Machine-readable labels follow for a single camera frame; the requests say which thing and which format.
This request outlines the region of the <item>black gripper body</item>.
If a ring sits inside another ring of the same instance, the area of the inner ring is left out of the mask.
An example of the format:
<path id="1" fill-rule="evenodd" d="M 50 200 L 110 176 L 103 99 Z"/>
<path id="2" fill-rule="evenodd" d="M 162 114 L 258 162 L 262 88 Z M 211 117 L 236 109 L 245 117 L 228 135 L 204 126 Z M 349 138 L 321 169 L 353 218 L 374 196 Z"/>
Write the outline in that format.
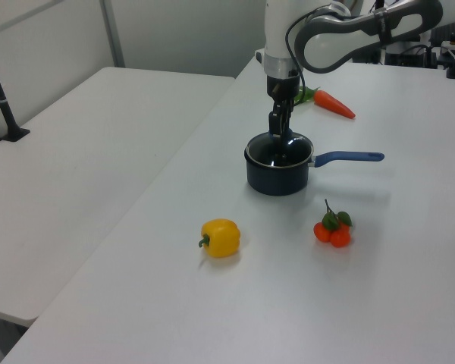
<path id="1" fill-rule="evenodd" d="M 267 76 L 267 94 L 275 102 L 294 99 L 300 91 L 300 75 L 297 74 L 287 79 Z"/>

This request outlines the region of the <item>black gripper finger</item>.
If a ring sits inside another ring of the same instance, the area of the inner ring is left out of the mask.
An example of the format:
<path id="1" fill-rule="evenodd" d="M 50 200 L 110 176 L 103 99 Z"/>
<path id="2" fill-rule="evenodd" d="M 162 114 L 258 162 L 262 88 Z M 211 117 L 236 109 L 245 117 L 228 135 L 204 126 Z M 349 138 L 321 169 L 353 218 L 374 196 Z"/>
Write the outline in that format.
<path id="1" fill-rule="evenodd" d="M 284 129 L 284 104 L 274 101 L 273 109 L 268 115 L 268 132 L 274 137 L 281 137 Z"/>
<path id="2" fill-rule="evenodd" d="M 281 132 L 286 133 L 290 125 L 290 117 L 293 111 L 293 100 L 284 100 L 281 104 Z"/>

